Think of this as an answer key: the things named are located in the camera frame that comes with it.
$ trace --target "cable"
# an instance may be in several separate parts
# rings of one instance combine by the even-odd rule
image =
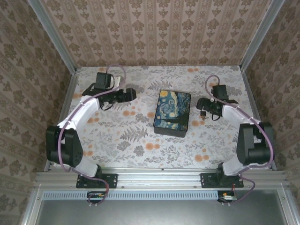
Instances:
[[[97,203],[92,203],[92,202],[90,201],[90,198],[91,198],[93,195],[99,195],[99,194],[102,194],[102,193],[91,193],[91,194],[89,194],[89,197],[88,197],[88,203],[90,204],[90,206],[92,206],[92,205],[97,206],[97,205],[101,204],[101,203],[104,201],[104,199],[107,197],[107,193],[105,193],[105,195],[103,196],[103,198],[102,198],[99,202],[97,202]]]
[[[218,79],[218,85],[220,84],[220,78],[219,78],[217,75],[210,75],[210,76],[206,79],[206,81],[205,81],[205,90],[206,90],[206,92],[208,93],[208,95],[209,95],[210,97],[212,97],[214,100],[216,100],[216,101],[218,101],[218,102],[220,102],[220,103],[222,103],[222,104],[229,105],[229,106],[231,106],[231,107],[237,109],[238,111],[240,111],[245,117],[247,117],[248,120],[250,120],[251,122],[254,123],[254,125],[257,126],[257,128],[259,129],[259,131],[260,131],[260,132],[262,133],[262,135],[264,136],[266,142],[268,143],[268,146],[269,146],[269,149],[270,149],[270,159],[269,159],[268,163],[267,163],[267,164],[263,164],[263,165],[255,165],[255,166],[252,166],[251,168],[264,168],[264,167],[269,167],[269,166],[271,165],[271,163],[272,163],[272,161],[273,161],[273,157],[274,157],[274,151],[273,151],[273,147],[272,147],[271,141],[269,140],[269,137],[267,136],[267,134],[265,133],[265,131],[259,126],[259,124],[253,119],[253,117],[249,116],[249,115],[248,115],[245,111],[243,111],[239,106],[235,106],[235,105],[230,104],[230,103],[228,103],[228,102],[222,101],[222,100],[220,100],[220,99],[214,97],[214,96],[208,91],[208,88],[207,88],[207,82],[208,82],[208,80],[209,80],[211,77],[216,77],[216,78]],[[255,182],[254,182],[253,180],[250,180],[250,179],[248,179],[248,178],[245,178],[245,177],[243,177],[243,176],[241,175],[243,172],[245,172],[245,171],[248,170],[248,169],[249,169],[248,167],[245,168],[245,169],[243,169],[243,170],[240,172],[239,177],[242,178],[243,180],[247,180],[247,181],[253,183],[253,186],[251,187],[251,189],[250,189],[244,196],[242,196],[240,199],[238,199],[238,200],[236,200],[236,201],[234,201],[234,202],[231,202],[230,204],[237,203],[237,202],[241,201],[242,199],[244,199],[245,197],[247,197],[247,196],[254,190],[254,188],[255,188]]]
[[[61,140],[62,140],[63,132],[64,132],[64,130],[66,129],[67,125],[68,125],[69,122],[73,119],[73,117],[77,114],[77,112],[81,109],[81,107],[83,107],[83,106],[84,106],[86,103],[88,103],[91,99],[96,98],[96,97],[99,97],[99,96],[101,96],[101,95],[108,94],[108,93],[110,93],[110,92],[113,92],[113,91],[117,90],[119,87],[121,87],[122,85],[125,84],[125,81],[126,81],[126,71],[125,71],[124,67],[121,66],[120,64],[114,63],[114,64],[111,64],[111,65],[109,65],[109,66],[107,67],[106,73],[107,73],[108,69],[109,69],[110,67],[112,67],[112,66],[118,66],[118,67],[120,67],[120,68],[123,70],[123,72],[124,72],[124,80],[123,80],[123,82],[120,82],[120,84],[119,84],[117,87],[114,87],[114,88],[112,88],[111,90],[108,90],[108,91],[104,91],[104,92],[98,93],[98,94],[96,94],[96,95],[94,95],[94,96],[89,97],[89,98],[86,99],[85,101],[83,101],[83,102],[82,102],[82,103],[81,103],[81,104],[73,111],[73,113],[71,113],[69,119],[68,119],[67,122],[64,124],[64,126],[61,128],[60,133],[59,133],[59,137],[58,137],[58,145],[57,145],[58,158],[59,158],[60,166],[62,167],[62,169],[63,169],[65,172],[73,171],[73,172],[75,172],[75,173],[77,173],[77,174],[79,174],[79,175],[81,175],[81,176],[83,176],[83,177],[85,177],[85,178],[87,178],[87,179],[90,179],[90,180],[98,180],[98,181],[101,181],[101,182],[105,183],[105,187],[106,187],[105,196],[103,197],[103,199],[102,199],[98,204],[102,203],[102,202],[104,201],[104,199],[106,198],[107,194],[108,194],[108,191],[109,191],[109,185],[108,185],[108,183],[107,183],[105,180],[103,180],[103,179],[100,179],[100,178],[94,178],[94,177],[90,177],[90,176],[87,176],[87,175],[85,175],[85,174],[82,174],[81,172],[77,171],[75,168],[72,169],[72,168],[70,167],[70,168],[67,170],[67,169],[64,167],[64,164],[63,164],[63,162],[62,162],[62,156],[61,156]]]
[[[107,107],[106,109],[103,109],[103,106],[104,106],[104,105],[102,105],[102,106],[100,107],[100,109],[103,110],[103,111],[109,110],[109,109],[111,109],[111,108],[113,107],[113,104],[114,104],[114,103],[112,103],[112,104],[111,104],[109,107]]]
[[[233,190],[233,187],[234,187],[234,184],[232,184],[232,188],[231,188],[231,190],[230,191],[228,191],[228,192],[225,192],[225,193],[223,193],[223,194],[221,194],[221,195],[219,195],[219,197],[221,197],[221,196],[224,196],[224,194],[226,194],[226,195],[229,195],[232,191],[234,191]]]
[[[214,115],[215,115],[215,114],[212,114],[212,115],[211,115],[211,120],[212,120],[212,121],[217,121],[218,119],[221,118],[221,117],[219,116],[218,118],[216,118],[216,119],[214,120]]]

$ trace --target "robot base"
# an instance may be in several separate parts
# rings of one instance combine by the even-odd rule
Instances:
[[[117,188],[118,174],[117,173],[103,173],[101,179],[105,180],[110,189]],[[90,180],[83,176],[78,175],[76,188],[105,188],[105,184],[98,180]]]
[[[223,172],[223,163],[220,163],[215,173],[201,173],[202,188],[243,188],[243,180],[239,176],[225,176]]]

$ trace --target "floral tablecloth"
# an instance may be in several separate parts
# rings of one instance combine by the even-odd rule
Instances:
[[[95,82],[97,71],[105,67],[83,67],[80,71],[70,112],[79,103],[82,92]],[[134,88],[137,99],[115,104],[108,111],[98,110],[80,134],[84,154],[105,167],[124,168],[216,168],[236,152],[238,128],[224,118],[203,121],[196,109],[199,98],[208,97],[204,82],[218,75],[227,85],[230,99],[252,114],[238,66],[125,67],[126,87]],[[118,67],[109,71],[122,75]],[[209,81],[215,85],[216,79]],[[188,131],[185,138],[157,135],[153,120],[160,90],[188,92],[192,95]]]

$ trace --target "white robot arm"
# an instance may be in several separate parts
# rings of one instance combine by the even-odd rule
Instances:
[[[241,110],[238,109],[238,105],[233,105],[238,102],[229,100],[226,85],[216,85],[212,88],[211,93],[214,99],[201,98],[198,100],[197,109],[201,110],[201,116],[206,116],[206,112],[209,112],[212,114],[213,121],[224,117],[239,129],[239,134],[236,155],[232,159],[220,163],[216,173],[206,176],[207,180],[205,182],[216,187],[231,187],[234,177],[239,180],[238,175],[242,172],[258,166],[262,167],[262,165],[270,161],[270,147],[260,130],[267,135],[272,143],[273,129],[268,122],[246,118]],[[255,143],[255,137],[261,142]]]
[[[75,109],[57,126],[50,126],[46,131],[46,153],[47,159],[59,164],[58,139],[59,133],[64,128],[63,137],[60,143],[61,157],[63,164],[67,167],[75,168],[81,174],[89,177],[101,178],[101,167],[89,161],[83,155],[80,142],[80,134],[89,118],[100,108],[103,109],[105,102],[110,104],[128,102],[136,99],[136,92],[132,88],[117,89],[116,91],[92,98],[91,96],[106,90],[111,90],[114,86],[119,86],[121,77],[113,77],[107,73],[97,73],[96,83],[92,84],[82,94],[82,98]]]

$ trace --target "starry night painted box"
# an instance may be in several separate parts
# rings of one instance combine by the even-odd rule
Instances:
[[[154,133],[185,137],[190,103],[191,95],[188,93],[161,90],[153,123]]]

